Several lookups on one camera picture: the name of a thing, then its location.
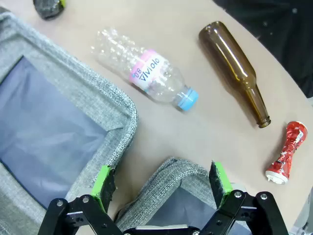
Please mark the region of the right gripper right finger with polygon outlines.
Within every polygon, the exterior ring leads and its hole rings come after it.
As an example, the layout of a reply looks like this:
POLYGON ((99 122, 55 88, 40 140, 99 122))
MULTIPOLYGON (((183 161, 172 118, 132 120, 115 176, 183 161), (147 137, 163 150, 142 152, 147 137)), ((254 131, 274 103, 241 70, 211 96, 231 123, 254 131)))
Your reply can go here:
POLYGON ((253 235, 287 235, 288 230, 270 192, 255 196, 233 189, 219 162, 212 162, 209 182, 217 206, 201 235, 226 235, 235 222, 244 221, 253 235))

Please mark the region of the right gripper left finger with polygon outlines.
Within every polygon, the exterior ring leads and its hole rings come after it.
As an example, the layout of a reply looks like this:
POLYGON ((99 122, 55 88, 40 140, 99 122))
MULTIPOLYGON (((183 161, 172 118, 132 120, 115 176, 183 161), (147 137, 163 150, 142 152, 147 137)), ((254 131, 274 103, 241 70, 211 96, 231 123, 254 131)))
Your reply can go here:
POLYGON ((39 235, 74 235, 80 227, 90 226, 96 235, 121 235, 121 230, 108 216, 108 208, 116 189, 115 169, 102 166, 90 194, 68 202, 53 199, 38 231, 39 235))

